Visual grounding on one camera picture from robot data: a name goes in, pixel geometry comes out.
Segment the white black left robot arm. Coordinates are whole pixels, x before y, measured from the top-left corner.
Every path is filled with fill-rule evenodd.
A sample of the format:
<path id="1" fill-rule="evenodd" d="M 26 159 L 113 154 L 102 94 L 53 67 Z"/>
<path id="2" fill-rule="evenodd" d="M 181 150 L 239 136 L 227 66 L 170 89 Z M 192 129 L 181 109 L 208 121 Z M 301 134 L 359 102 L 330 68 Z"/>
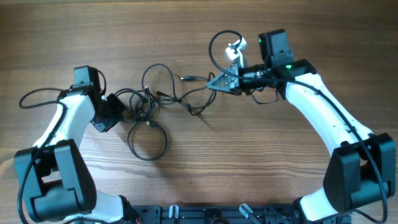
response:
<path id="1" fill-rule="evenodd" d="M 106 95 L 106 80 L 90 66 L 74 69 L 74 84 L 60 90 L 56 113 L 35 144 L 17 151 L 17 212 L 22 223 L 138 223 L 140 215 L 121 195 L 96 189 L 80 154 L 86 127 L 107 132 L 123 116 L 124 105 Z"/>

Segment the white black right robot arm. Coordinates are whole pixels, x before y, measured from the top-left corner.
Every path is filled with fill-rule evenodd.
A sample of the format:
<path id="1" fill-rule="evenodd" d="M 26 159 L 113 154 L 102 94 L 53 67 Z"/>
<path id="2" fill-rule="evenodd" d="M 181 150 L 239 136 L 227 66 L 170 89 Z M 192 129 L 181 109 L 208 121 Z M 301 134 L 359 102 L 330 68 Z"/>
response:
<path id="1" fill-rule="evenodd" d="M 286 31 L 259 34 L 262 64 L 249 66 L 247 43 L 240 37 L 226 48 L 231 66 L 207 84 L 230 95 L 252 95 L 273 88 L 278 98 L 295 106 L 321 137 L 330 160 L 317 191 L 289 205 L 272 206 L 265 221 L 344 223 L 362 207 L 382 203 L 381 223 L 387 220 L 387 200 L 396 189 L 396 144 L 386 133 L 375 134 L 356 120 L 331 94 L 316 68 L 295 60 Z"/>

